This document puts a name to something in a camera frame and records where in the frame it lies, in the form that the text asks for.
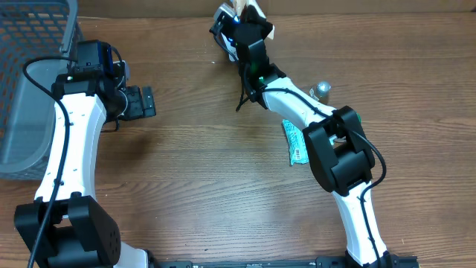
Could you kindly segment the mint green wet wipes pack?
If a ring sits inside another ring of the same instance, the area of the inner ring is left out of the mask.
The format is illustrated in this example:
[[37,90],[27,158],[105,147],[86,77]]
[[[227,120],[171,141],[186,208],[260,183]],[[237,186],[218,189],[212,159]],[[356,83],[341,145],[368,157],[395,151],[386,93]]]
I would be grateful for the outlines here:
[[283,120],[282,125],[289,145],[290,165],[308,163],[309,157],[302,131],[288,120]]

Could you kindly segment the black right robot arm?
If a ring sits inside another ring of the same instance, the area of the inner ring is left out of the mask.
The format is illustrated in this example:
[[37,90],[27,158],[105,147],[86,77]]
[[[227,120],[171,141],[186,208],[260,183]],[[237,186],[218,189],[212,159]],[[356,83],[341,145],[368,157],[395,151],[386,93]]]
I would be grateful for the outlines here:
[[215,20],[225,51],[239,66],[239,102],[258,103],[303,133],[312,174],[337,203],[347,237],[347,265],[383,267],[388,252],[371,197],[377,185],[372,169],[383,158],[366,138],[358,113],[349,106],[335,109],[310,97],[270,61],[265,40],[273,34],[274,25],[255,2],[223,4]]

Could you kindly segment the yellow oil bottle silver cap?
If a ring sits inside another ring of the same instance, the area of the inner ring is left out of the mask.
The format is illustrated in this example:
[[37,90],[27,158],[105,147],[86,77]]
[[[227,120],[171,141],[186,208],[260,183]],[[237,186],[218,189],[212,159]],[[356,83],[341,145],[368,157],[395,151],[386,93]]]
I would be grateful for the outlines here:
[[309,90],[309,94],[312,98],[318,102],[327,105],[329,103],[329,94],[331,85],[326,81],[321,81]]

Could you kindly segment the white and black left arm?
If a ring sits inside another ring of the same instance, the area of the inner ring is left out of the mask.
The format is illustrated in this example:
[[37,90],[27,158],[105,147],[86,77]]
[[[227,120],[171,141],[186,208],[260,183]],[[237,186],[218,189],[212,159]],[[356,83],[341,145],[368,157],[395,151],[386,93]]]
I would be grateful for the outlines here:
[[115,220],[96,200],[94,172],[99,137],[109,106],[120,103],[119,118],[129,121],[155,115],[150,87],[113,89],[109,100],[93,80],[61,74],[65,90],[45,89],[55,102],[55,127],[48,166],[34,201],[18,205],[17,231],[30,250],[28,266],[156,267],[145,249],[123,242]]

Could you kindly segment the brown snack packet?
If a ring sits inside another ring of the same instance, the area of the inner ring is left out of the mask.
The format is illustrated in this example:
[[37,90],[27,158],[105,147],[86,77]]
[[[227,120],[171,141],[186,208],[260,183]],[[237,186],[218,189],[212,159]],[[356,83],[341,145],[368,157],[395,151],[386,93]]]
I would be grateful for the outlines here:
[[258,22],[266,21],[266,15],[261,10],[257,0],[232,0],[231,2],[241,22],[246,19],[254,19]]

